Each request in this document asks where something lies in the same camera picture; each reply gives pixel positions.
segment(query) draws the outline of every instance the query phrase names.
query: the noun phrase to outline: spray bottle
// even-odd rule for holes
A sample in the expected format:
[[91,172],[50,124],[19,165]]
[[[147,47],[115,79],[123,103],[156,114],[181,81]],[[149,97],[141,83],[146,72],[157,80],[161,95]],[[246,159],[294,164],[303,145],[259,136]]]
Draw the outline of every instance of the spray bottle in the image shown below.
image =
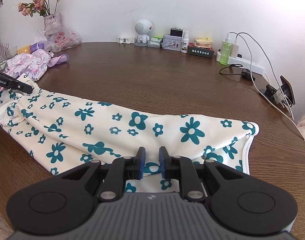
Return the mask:
[[220,57],[220,64],[222,65],[228,65],[229,56],[230,56],[230,50],[231,50],[231,39],[230,39],[230,33],[227,34],[226,40],[222,41],[221,46],[221,57]]
[[189,31],[184,31],[183,38],[182,38],[182,53],[188,53],[188,46],[189,46]]

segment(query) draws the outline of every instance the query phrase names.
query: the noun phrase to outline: black cable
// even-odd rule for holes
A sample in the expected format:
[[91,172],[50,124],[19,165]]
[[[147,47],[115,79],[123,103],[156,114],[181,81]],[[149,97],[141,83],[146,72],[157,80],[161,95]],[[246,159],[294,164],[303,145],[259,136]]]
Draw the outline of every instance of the black cable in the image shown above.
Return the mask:
[[231,64],[231,65],[223,67],[221,70],[219,70],[219,74],[224,75],[224,76],[242,76],[241,74],[225,74],[225,73],[221,72],[222,70],[224,70],[226,68],[229,68],[229,67],[241,67],[241,68],[243,68],[243,65],[241,65],[241,64]]

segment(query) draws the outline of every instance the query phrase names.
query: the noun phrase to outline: white cloth with teal flowers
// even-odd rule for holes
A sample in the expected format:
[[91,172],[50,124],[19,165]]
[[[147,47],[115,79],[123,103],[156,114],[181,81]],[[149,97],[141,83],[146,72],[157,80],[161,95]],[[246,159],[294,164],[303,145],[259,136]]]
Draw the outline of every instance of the white cloth with teal flowers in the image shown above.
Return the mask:
[[162,179],[159,147],[194,162],[214,159],[249,174],[248,153],[259,132],[253,122],[199,114],[157,115],[40,89],[31,95],[0,92],[0,125],[53,175],[90,160],[112,163],[146,148],[144,178],[129,180],[128,192],[178,191],[177,180]]

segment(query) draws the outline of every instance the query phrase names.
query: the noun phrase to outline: white robot figurine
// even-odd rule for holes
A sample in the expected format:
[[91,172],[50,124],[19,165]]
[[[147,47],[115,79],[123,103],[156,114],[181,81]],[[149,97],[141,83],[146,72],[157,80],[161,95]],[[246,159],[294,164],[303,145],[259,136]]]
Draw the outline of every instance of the white robot figurine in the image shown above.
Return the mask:
[[150,41],[150,38],[147,34],[152,30],[151,21],[147,19],[141,19],[136,23],[134,29],[139,34],[135,45],[148,46],[148,41]]

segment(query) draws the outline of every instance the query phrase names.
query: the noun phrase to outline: white cable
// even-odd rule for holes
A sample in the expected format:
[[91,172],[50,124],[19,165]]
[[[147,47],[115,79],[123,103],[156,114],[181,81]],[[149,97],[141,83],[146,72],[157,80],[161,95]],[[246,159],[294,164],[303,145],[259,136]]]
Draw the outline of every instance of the white cable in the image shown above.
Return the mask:
[[279,85],[279,82],[278,82],[278,80],[277,80],[277,77],[275,76],[273,67],[272,67],[272,65],[271,65],[271,62],[270,62],[270,60],[269,60],[267,54],[265,53],[264,49],[261,47],[261,45],[259,44],[259,42],[257,42],[249,33],[245,33],[245,32],[237,33],[237,36],[236,36],[236,38],[235,38],[236,40],[237,40],[237,37],[240,36],[240,34],[247,34],[250,38],[252,38],[252,39],[254,40],[255,43],[257,43],[257,44],[259,45],[259,47],[260,47],[260,49],[262,50],[263,54],[265,54],[265,57],[267,58],[267,60],[268,60],[268,62],[269,62],[269,64],[270,64],[270,67],[271,67],[273,76],[274,76],[274,78],[275,78],[275,80],[276,80],[276,82],[277,82],[277,84],[278,84],[278,86],[279,86],[279,89],[280,89],[280,91],[281,91],[282,98],[283,98],[283,100],[286,102],[286,105],[289,107],[289,111],[290,111],[292,120],[294,121],[293,113],[292,113],[292,110],[291,110],[291,108],[290,108],[289,102],[288,102],[288,100],[286,99],[286,95],[284,94],[283,90],[281,89],[281,86]]
[[243,36],[240,35],[240,34],[247,34],[247,33],[235,33],[235,32],[230,32],[230,33],[234,33],[234,34],[236,34],[237,36],[240,36],[240,37],[244,40],[244,42],[246,43],[246,45],[247,45],[247,47],[248,47],[248,50],[249,50],[249,52],[250,52],[250,76],[251,76],[251,80],[252,80],[252,82],[253,82],[253,85],[254,85],[255,89],[258,91],[259,94],[261,94],[261,95],[269,102],[269,104],[271,104],[275,109],[277,109],[280,113],[282,113],[286,118],[288,118],[288,119],[294,124],[294,126],[297,128],[297,130],[299,131],[299,133],[300,133],[300,135],[302,136],[302,138],[305,140],[304,135],[303,135],[302,132],[299,130],[299,128],[297,127],[297,125],[294,123],[294,121],[292,121],[292,119],[291,119],[289,116],[287,116],[284,112],[282,112],[279,108],[277,108],[273,103],[271,103],[270,100],[269,100],[268,98],[266,98],[265,95],[262,94],[262,93],[260,92],[260,90],[257,88],[256,84],[254,83],[254,80],[253,80],[253,78],[252,78],[252,71],[251,71],[252,53],[251,53],[251,50],[250,50],[250,48],[249,48],[249,46],[248,46],[248,43],[247,43],[246,40],[243,38]]

